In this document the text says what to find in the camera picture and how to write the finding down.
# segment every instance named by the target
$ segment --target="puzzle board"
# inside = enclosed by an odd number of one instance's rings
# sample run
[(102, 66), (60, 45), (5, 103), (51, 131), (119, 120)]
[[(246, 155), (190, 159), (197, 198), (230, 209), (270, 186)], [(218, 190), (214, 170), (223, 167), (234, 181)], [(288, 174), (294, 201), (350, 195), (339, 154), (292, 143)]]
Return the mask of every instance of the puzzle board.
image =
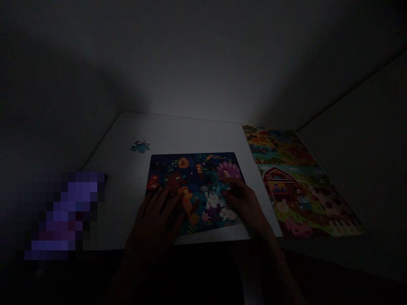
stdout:
[(361, 235), (365, 227), (293, 130), (243, 125), (283, 236)]
[(241, 224), (220, 192), (228, 188), (226, 177), (244, 181), (233, 152), (152, 155), (146, 194), (167, 184), (169, 196), (183, 193), (170, 220), (185, 213), (180, 235)]

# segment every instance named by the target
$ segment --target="blue puzzle piece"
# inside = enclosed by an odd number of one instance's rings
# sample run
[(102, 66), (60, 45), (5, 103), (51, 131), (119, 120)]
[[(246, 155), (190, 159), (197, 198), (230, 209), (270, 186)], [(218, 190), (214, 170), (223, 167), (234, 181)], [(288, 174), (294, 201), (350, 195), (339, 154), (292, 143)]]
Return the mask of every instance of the blue puzzle piece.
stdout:
[(146, 141), (137, 141), (134, 143), (134, 145), (131, 147), (132, 151), (138, 152), (138, 153), (145, 153), (146, 150), (149, 150), (150, 148), (148, 147), (150, 143), (147, 143)]

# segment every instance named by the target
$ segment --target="white rabbit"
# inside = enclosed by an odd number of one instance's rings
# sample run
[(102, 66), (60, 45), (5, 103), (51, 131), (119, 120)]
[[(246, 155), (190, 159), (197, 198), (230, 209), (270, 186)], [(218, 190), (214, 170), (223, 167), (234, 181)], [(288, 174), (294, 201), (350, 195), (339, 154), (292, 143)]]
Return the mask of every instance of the white rabbit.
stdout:
[(230, 220), (235, 220), (237, 219), (237, 214), (234, 210), (229, 210), (228, 208), (223, 208), (220, 213), (219, 216), (223, 218), (223, 221), (227, 220), (228, 218)]
[(206, 209), (209, 210), (210, 208), (215, 208), (216, 204), (213, 202), (212, 194), (208, 195), (208, 192), (205, 192), (206, 196)]
[(213, 200), (215, 206), (219, 204), (221, 208), (226, 207), (226, 202), (219, 199), (219, 196), (217, 194), (213, 194), (212, 200)]
[(226, 203), (219, 199), (219, 196), (217, 194), (212, 194), (212, 192), (208, 194), (208, 192), (205, 192), (205, 196), (207, 209), (217, 208), (217, 205), (219, 205), (221, 208), (226, 206)]

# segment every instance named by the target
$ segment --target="child's hand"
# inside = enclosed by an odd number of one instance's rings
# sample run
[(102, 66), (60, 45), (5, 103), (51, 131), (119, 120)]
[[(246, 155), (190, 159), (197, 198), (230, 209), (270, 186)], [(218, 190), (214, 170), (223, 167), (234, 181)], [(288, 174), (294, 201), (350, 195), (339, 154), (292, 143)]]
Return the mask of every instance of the child's hand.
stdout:
[(160, 187), (154, 196), (147, 195), (140, 206), (125, 246), (123, 263), (126, 266), (142, 266), (143, 270), (148, 271), (174, 243), (184, 214), (178, 217), (172, 230), (167, 231), (170, 214), (181, 198), (181, 194), (177, 194), (163, 209), (169, 189), (169, 186), (164, 189)]
[(228, 204), (234, 206), (244, 222), (259, 234), (269, 231), (270, 225), (263, 214), (254, 191), (239, 178), (226, 178), (231, 185), (229, 191), (222, 190)]

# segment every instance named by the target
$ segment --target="table surface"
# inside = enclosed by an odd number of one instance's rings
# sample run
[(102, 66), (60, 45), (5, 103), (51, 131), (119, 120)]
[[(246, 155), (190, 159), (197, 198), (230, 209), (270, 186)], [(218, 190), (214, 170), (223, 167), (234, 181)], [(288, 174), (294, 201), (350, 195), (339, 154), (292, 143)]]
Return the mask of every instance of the table surface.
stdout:
[[(136, 140), (146, 140), (150, 149), (133, 152)], [(107, 174), (105, 201), (98, 204), (98, 219), (91, 223), (84, 249), (122, 249), (145, 196), (151, 155), (234, 152), (246, 183), (277, 237), (281, 229), (271, 206), (242, 126), (200, 119), (187, 119), (123, 111), (86, 164), (86, 172)], [(249, 239), (245, 225), (223, 227), (178, 237), (176, 244)]]

